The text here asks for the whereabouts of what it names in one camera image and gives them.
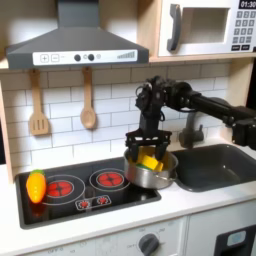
black stovetop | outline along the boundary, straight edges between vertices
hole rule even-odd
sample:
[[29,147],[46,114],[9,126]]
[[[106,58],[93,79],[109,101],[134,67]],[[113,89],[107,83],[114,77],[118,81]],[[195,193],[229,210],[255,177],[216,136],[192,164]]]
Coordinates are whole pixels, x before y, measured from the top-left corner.
[[30,229],[161,199],[157,191],[130,184],[123,168],[123,158],[117,158],[49,169],[45,171],[47,193],[40,204],[28,198],[29,173],[19,174],[16,188],[21,227]]

wooden spoon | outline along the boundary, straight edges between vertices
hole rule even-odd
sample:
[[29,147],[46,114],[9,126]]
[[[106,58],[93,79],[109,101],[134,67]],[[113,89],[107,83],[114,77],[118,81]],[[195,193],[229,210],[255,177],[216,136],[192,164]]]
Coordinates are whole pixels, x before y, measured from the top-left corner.
[[34,113],[29,120],[30,132],[33,135],[47,134],[49,131],[49,122],[42,112],[39,88],[40,72],[38,70],[31,70],[29,75],[32,84],[32,96],[34,103]]
[[84,73],[84,109],[81,113],[81,122],[87,129],[92,129],[96,123],[96,115],[92,108],[92,69],[83,69]]

microwave door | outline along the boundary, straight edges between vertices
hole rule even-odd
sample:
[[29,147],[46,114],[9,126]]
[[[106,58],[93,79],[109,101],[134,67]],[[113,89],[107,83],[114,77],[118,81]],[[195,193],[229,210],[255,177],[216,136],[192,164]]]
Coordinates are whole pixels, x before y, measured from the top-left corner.
[[[185,5],[185,1],[180,2],[181,4],[177,1],[173,4],[171,0],[163,1],[159,56],[221,54],[236,51],[237,46],[233,47],[233,44],[240,40],[234,35],[239,1],[214,1],[205,3],[205,6],[202,1],[199,3],[196,0],[191,1],[190,5]],[[241,42],[244,40],[246,43],[246,38],[246,35],[242,37]],[[249,52],[252,48],[244,47],[243,51]]]

gray sink basin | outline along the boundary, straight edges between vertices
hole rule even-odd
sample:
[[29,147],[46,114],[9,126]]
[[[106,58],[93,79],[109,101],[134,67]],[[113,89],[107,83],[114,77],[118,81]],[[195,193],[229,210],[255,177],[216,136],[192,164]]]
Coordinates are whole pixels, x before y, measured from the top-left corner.
[[226,144],[174,152],[179,160],[177,184],[203,192],[256,180],[256,160]]

stainless steel pot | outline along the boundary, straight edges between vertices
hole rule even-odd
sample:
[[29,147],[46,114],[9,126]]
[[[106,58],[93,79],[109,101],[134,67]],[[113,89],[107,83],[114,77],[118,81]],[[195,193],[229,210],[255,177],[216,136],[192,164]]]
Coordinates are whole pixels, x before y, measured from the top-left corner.
[[144,168],[137,167],[135,163],[129,161],[129,151],[124,153],[124,175],[131,183],[149,189],[162,189],[170,186],[176,179],[176,168],[178,159],[173,154],[166,152],[164,156],[164,170],[162,172],[152,172]]

